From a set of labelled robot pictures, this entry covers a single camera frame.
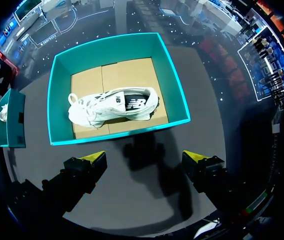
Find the shoe box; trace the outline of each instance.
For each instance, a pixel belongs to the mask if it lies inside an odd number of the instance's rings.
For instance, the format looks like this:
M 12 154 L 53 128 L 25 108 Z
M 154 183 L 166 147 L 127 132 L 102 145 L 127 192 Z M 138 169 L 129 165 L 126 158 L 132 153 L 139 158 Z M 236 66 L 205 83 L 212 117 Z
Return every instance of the shoe box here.
M 159 106 L 150 120 L 108 120 L 100 128 L 82 127 L 68 118 L 68 95 L 78 98 L 122 87 L 152 87 Z M 125 137 L 190 121 L 188 105 L 171 57 L 158 33 L 135 33 L 87 42 L 53 60 L 47 125 L 53 146 Z
M 26 96 L 10 88 L 0 100 L 0 112 L 7 104 L 6 122 L 0 120 L 0 147 L 25 148 L 24 105 Z

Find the computer screen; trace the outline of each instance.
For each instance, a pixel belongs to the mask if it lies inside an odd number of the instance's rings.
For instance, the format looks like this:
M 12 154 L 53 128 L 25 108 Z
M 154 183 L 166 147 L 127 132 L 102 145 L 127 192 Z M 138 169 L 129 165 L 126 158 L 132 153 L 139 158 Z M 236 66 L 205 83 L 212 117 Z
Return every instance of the computer screen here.
M 16 9 L 15 15 L 21 21 L 32 9 L 34 9 L 41 0 L 25 0 Z

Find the dark gray table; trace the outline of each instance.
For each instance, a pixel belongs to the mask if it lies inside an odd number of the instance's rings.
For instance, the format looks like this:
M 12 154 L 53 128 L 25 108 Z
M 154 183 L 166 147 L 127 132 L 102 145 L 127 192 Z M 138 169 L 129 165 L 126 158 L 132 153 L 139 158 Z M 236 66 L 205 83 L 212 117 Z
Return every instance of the dark gray table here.
M 25 87 L 26 148 L 4 149 L 12 177 L 41 189 L 70 157 L 106 151 L 108 168 L 92 194 L 64 218 L 105 233 L 157 236 L 191 225 L 215 210 L 180 169 L 183 150 L 226 159 L 224 132 L 208 74 L 193 48 L 169 47 L 191 122 L 173 128 L 86 144 L 50 146 L 47 127 L 49 74 Z M 138 149 L 131 157 L 124 150 Z M 160 153 L 157 159 L 151 153 Z

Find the teal box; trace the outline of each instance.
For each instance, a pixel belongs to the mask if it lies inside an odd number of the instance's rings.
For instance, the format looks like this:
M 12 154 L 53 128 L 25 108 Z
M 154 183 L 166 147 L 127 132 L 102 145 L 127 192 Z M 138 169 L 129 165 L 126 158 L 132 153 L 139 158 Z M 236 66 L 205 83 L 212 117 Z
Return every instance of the teal box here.
M 0 100 L 2 106 L 7 104 L 6 122 L 0 120 L 0 147 L 25 148 L 24 104 L 26 96 L 10 88 Z
M 152 59 L 168 123 L 75 139 L 72 122 L 68 118 L 71 76 L 99 66 L 142 58 Z M 156 32 L 106 37 L 75 46 L 54 57 L 47 93 L 47 127 L 52 146 L 120 138 L 170 128 L 188 123 L 190 120 L 187 101 L 177 71 L 161 36 Z

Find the white shoe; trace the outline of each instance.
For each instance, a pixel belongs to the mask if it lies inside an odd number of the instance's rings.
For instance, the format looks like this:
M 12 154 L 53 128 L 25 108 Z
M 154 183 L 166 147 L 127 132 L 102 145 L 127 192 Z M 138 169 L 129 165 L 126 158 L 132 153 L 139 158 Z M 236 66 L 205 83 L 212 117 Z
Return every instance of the white shoe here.
M 2 110 L 0 111 L 0 120 L 6 123 L 8 118 L 8 104 L 4 104 L 1 108 Z
M 80 99 L 70 93 L 68 101 L 70 121 L 88 128 L 100 128 L 111 119 L 149 120 L 159 105 L 159 97 L 152 87 L 122 87 Z

